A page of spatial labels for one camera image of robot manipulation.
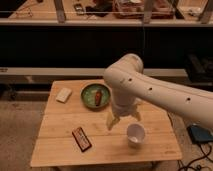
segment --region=dark chocolate bar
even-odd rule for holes
[[[82,152],[92,147],[92,144],[90,143],[89,139],[87,138],[86,134],[84,133],[81,127],[78,127],[75,130],[73,130],[72,135],[74,136]]]

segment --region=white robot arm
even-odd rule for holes
[[[213,130],[213,93],[157,80],[142,71],[143,62],[135,54],[125,55],[105,70],[113,113],[128,115],[138,97]]]

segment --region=green bowl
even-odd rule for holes
[[[95,96],[97,91],[101,91],[100,104],[97,106],[95,103]],[[110,101],[110,91],[103,84],[89,84],[81,92],[81,99],[84,105],[90,109],[99,109],[106,106]]]

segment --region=paper cup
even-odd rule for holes
[[[127,128],[127,139],[130,147],[139,148],[145,138],[145,130],[141,123],[130,124]]]

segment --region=floor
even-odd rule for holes
[[[11,96],[11,91],[0,87],[0,93],[0,171],[58,170],[57,168],[31,168],[29,166],[49,91],[18,90]],[[183,153],[182,162],[187,164],[202,156],[200,149],[196,145],[192,145],[186,132],[185,125],[188,122],[173,114],[169,114],[169,116]],[[198,164],[208,167],[203,169],[204,171],[213,170],[213,164],[207,159],[196,162],[194,166]],[[177,161],[166,161],[161,163],[156,171],[177,171],[178,167]],[[144,168],[143,164],[79,166],[60,169],[64,171],[151,170]]]

